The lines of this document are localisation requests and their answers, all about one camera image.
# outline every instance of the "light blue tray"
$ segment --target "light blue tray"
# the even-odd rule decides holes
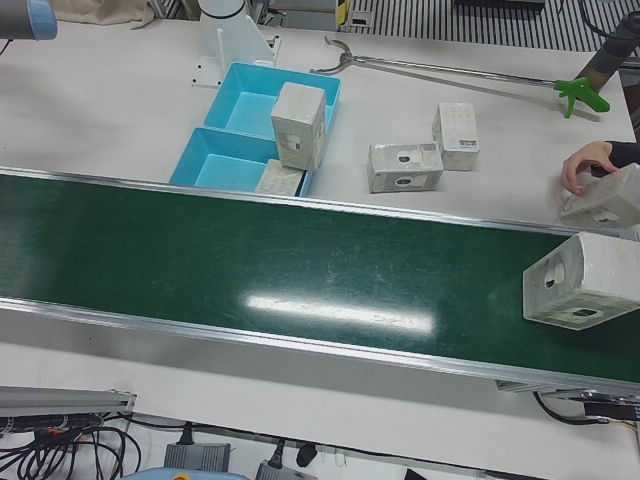
[[[199,127],[169,183],[253,192],[270,158],[279,158],[274,141]],[[310,182],[311,172],[305,172],[298,196],[307,194]]]
[[[338,106],[340,80],[246,63],[233,63],[222,82],[204,127],[191,135],[169,183],[253,192],[270,158],[279,159],[271,110],[286,82],[323,88],[327,136]],[[305,172],[297,193],[311,183]]]
[[[275,140],[271,110],[286,82],[324,89],[327,133],[330,132],[338,106],[339,79],[247,63],[233,63],[229,67],[204,124]]]

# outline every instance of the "person's arm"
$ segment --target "person's arm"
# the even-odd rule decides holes
[[[626,167],[630,163],[640,163],[640,144],[630,142],[607,142],[611,144],[609,160],[618,167]],[[591,167],[591,175],[604,177],[608,172],[598,166]]]

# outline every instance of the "white box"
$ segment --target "white box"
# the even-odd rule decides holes
[[[269,159],[255,192],[294,197],[300,187],[303,175],[302,170],[283,167],[279,160]]]
[[[280,161],[285,167],[315,170],[325,143],[325,107],[322,88],[287,82],[271,111]]]
[[[580,232],[524,271],[524,318],[582,330],[640,308],[640,242]]]
[[[632,163],[570,196],[558,214],[577,227],[627,228],[640,223],[640,165]]]
[[[476,117],[470,103],[441,103],[432,125],[445,170],[472,170],[480,153]]]
[[[434,142],[369,147],[371,193],[433,190],[442,170],[442,160]]]

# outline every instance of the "power adapter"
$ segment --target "power adapter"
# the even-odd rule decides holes
[[[267,460],[263,460],[258,467],[256,480],[318,480],[318,478],[298,472],[292,468],[271,467]]]
[[[205,472],[228,472],[231,444],[195,443],[193,445],[167,445],[164,466]]]

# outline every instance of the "metal bar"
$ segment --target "metal bar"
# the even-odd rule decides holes
[[[172,320],[139,317],[51,303],[0,298],[0,311],[22,312],[50,319],[80,322],[91,325],[159,332],[183,337],[206,339],[224,343],[260,345],[278,350],[298,351],[343,358],[360,359],[374,363],[418,368],[427,371],[465,375],[510,383],[546,385],[550,389],[593,389],[610,395],[640,395],[640,384],[622,380],[589,377],[497,365],[456,358],[420,355],[381,348],[362,347],[285,335],[248,332],[230,328],[195,325]]]
[[[440,65],[428,65],[425,63],[405,62],[402,60],[391,60],[387,58],[375,58],[366,56],[353,57],[355,64],[366,63],[374,65],[392,65],[396,67],[411,68],[415,70],[427,70],[431,72],[453,73],[456,75],[466,75],[469,77],[484,78],[486,80],[497,80],[500,82],[519,83],[524,85],[535,85],[539,87],[551,87],[555,85],[553,80],[543,80],[540,78],[521,77],[519,75],[507,75],[505,73],[485,72],[482,70],[470,70],[466,68],[444,67]]]
[[[136,396],[128,392],[0,387],[0,416],[131,412]]]
[[[73,173],[48,172],[45,170],[32,170],[26,168],[0,167],[0,175],[13,175],[17,177],[39,178],[44,180],[61,180],[67,182],[86,183],[92,185],[104,185],[118,188],[132,188],[153,192],[169,192],[182,195],[194,195],[199,197],[221,198],[228,200],[289,205],[334,212],[357,213],[362,215],[375,215],[391,218],[403,218],[407,220],[421,220],[453,225],[468,225],[474,227],[498,228],[502,230],[516,230],[525,232],[547,233],[551,235],[571,236],[581,231],[593,231],[602,235],[625,238],[627,240],[640,241],[640,233],[634,230],[616,229],[584,229],[562,225],[540,225],[529,222],[516,222],[513,220],[497,220],[470,218],[448,213],[429,212],[421,210],[409,210],[393,207],[381,207],[374,205],[359,205],[354,203],[342,203],[331,200],[319,200],[314,198],[281,197],[276,195],[261,195],[249,192],[234,192],[214,190],[199,187],[183,187],[166,183],[143,182],[139,180],[123,180],[118,178],[97,177],[79,175]]]

